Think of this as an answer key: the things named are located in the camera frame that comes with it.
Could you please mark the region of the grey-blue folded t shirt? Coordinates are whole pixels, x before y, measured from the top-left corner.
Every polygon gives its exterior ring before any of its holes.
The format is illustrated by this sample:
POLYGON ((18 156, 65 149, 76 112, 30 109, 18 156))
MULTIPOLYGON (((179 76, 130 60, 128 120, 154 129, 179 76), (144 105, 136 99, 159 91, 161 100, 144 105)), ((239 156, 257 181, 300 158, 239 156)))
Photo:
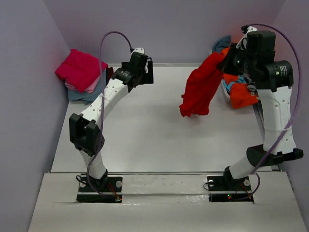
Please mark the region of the grey-blue folded t shirt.
POLYGON ((83 101, 85 105, 91 104, 101 94, 102 88, 103 88, 102 78, 100 77, 92 93, 88 92, 80 93, 77 90, 67 89, 68 99, 69 101, 83 101))

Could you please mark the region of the light blue t shirt in pile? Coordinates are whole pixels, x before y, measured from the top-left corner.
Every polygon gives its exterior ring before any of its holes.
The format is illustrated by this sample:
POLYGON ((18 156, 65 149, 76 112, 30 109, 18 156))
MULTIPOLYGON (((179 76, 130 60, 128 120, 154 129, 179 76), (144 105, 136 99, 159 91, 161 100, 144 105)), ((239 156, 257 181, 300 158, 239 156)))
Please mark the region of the light blue t shirt in pile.
POLYGON ((243 76, 241 75, 234 76, 229 74, 224 74, 222 82, 227 92, 230 92, 233 84, 247 84, 243 76))

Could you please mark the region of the orange t shirt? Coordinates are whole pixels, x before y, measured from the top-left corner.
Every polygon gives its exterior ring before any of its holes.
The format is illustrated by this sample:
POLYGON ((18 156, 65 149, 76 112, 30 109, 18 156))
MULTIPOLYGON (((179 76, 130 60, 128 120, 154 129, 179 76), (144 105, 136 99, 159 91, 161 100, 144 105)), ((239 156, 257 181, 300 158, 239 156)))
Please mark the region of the orange t shirt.
POLYGON ((228 94, 233 109, 240 109, 258 103, 256 94, 248 89, 248 84, 233 84, 228 94))

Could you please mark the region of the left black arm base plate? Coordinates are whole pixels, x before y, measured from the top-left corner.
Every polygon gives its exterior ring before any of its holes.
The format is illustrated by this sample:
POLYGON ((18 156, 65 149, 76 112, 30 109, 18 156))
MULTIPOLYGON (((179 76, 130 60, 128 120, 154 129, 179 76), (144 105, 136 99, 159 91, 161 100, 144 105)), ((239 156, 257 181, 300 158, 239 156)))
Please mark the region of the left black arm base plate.
POLYGON ((98 194, 88 184, 85 174, 77 175, 76 180, 79 182, 76 201, 79 203, 122 203, 122 185, 123 177, 119 175, 108 176, 106 184, 93 187, 100 192, 98 194))

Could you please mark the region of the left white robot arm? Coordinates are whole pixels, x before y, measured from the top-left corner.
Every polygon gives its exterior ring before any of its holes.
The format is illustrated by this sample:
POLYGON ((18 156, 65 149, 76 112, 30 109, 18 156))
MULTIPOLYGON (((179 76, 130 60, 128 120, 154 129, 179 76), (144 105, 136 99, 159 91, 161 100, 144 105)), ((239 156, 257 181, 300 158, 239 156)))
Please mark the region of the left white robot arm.
POLYGON ((131 51, 128 62, 122 62, 104 84, 99 96, 81 113, 69 117, 70 142, 80 152, 86 165, 85 185, 101 194, 108 182, 108 171, 100 153, 105 139, 103 122, 117 103, 135 87, 153 84, 152 58, 144 48, 131 51))

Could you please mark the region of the maroon folded t shirt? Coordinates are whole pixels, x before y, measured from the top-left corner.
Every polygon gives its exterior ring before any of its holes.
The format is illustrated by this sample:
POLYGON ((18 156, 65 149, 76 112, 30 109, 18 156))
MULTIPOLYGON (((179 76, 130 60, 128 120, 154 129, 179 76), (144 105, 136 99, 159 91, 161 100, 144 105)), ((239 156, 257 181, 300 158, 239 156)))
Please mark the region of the maroon folded t shirt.
POLYGON ((109 80, 111 79, 112 75, 114 74, 113 67, 107 67, 105 69, 105 85, 108 84, 109 80))

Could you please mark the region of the teal-grey t shirt in pile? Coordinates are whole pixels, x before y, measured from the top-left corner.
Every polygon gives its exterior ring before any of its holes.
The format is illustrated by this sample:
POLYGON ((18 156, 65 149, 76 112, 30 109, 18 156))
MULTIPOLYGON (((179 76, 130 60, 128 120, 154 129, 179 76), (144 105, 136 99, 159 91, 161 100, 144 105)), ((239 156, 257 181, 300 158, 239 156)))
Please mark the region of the teal-grey t shirt in pile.
POLYGON ((215 53, 215 52, 221 53, 225 48, 228 48, 230 45, 231 45, 231 36, 226 35, 214 43, 209 54, 211 55, 212 53, 215 53))

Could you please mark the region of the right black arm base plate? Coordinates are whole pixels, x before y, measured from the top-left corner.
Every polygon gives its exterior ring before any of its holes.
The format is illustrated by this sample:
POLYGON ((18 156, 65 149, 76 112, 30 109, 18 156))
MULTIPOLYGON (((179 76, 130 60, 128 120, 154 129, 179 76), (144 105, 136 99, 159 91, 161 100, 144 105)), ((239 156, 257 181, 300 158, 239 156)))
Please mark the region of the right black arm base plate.
POLYGON ((207 176, 203 188, 211 203, 254 202, 249 177, 227 182, 222 175, 207 176))

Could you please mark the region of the pink folded t shirt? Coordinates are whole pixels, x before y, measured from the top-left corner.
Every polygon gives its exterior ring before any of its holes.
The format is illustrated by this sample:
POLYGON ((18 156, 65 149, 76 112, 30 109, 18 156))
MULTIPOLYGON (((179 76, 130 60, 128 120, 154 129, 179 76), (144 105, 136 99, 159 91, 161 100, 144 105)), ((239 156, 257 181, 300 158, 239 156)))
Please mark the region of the pink folded t shirt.
POLYGON ((79 93, 92 93, 100 80, 100 75, 96 78, 84 76, 80 79, 66 80, 65 86, 68 90, 77 91, 79 93))

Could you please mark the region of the white laundry basket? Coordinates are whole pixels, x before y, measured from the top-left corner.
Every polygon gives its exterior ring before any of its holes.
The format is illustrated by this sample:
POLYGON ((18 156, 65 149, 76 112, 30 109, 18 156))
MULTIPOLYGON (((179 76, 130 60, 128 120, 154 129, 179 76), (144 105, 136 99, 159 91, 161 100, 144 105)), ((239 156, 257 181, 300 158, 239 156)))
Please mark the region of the white laundry basket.
POLYGON ((225 81, 222 80, 221 81, 221 89, 222 89, 222 93, 223 93, 223 97, 224 97, 224 100, 227 104, 230 104, 231 101, 230 101, 230 95, 228 94, 227 92, 227 89, 225 87, 225 81))

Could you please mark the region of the red t shirt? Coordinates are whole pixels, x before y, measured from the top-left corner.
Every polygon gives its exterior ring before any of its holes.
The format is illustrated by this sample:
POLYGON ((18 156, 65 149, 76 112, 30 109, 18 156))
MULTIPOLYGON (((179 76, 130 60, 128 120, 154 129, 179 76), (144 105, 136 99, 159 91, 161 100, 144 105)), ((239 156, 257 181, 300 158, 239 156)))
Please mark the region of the red t shirt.
POLYGON ((179 106, 183 117, 209 114, 210 102, 223 78, 223 72, 217 66, 224 58, 223 54, 214 52, 190 73, 179 106))

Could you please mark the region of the magenta folded t shirt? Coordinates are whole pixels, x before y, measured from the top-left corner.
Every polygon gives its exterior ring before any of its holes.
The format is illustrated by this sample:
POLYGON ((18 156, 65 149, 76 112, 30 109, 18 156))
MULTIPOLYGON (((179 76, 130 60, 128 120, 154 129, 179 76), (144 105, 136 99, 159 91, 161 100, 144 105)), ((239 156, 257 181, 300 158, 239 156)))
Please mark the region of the magenta folded t shirt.
POLYGON ((100 70, 105 70, 108 64, 99 62, 96 57, 72 49, 66 59, 56 69, 55 74, 62 80, 80 79, 84 76, 96 78, 100 75, 100 70))

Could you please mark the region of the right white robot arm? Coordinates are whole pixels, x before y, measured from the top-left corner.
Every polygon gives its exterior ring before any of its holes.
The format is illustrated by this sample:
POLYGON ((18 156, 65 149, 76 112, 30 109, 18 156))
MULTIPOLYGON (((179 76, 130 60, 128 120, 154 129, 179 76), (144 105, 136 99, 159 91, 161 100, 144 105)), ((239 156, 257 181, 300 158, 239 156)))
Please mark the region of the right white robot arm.
POLYGON ((262 105, 263 144, 247 148, 246 155, 237 163, 225 168, 224 187, 231 187, 255 173, 260 167, 273 166, 285 161, 303 158, 303 150, 296 147, 292 123, 300 99, 290 109, 293 68, 286 60, 275 60, 277 29, 258 30, 255 24, 241 28, 244 34, 233 43, 218 69, 225 74, 246 75, 255 85, 262 105))

